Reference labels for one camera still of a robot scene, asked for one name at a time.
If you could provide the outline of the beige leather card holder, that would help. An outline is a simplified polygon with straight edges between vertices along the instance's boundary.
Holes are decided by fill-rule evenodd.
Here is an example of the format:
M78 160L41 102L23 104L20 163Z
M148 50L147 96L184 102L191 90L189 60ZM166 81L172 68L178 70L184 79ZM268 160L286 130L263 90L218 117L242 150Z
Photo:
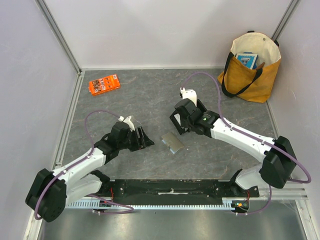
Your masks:
M184 148L183 143L172 132L162 135L161 140L172 154L176 154Z

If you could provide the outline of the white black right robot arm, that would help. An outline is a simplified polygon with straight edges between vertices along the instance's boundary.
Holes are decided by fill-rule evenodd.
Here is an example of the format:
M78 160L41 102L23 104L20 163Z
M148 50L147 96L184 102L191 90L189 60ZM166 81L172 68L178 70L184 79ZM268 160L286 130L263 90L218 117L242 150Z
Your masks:
M248 189L261 184L282 189L296 167L296 163L286 156L286 154L295 155L287 138L279 136L273 139L238 127L221 118L218 113L207 110L199 100L197 103L188 98L179 101L170 120L181 135L194 132L220 140L259 161L258 165L239 169L232 176L229 181L229 191L235 197L240 197Z

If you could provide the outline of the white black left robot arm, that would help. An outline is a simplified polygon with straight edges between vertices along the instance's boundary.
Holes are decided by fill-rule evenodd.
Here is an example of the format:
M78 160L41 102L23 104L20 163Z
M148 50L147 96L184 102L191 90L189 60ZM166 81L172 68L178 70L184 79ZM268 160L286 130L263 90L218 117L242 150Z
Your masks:
M58 169L40 170L25 203L34 211L36 220L52 222L68 204L91 194L103 197L110 192L109 177L98 169L120 151L135 152L154 144L141 126L131 129L128 123L118 121L82 156Z

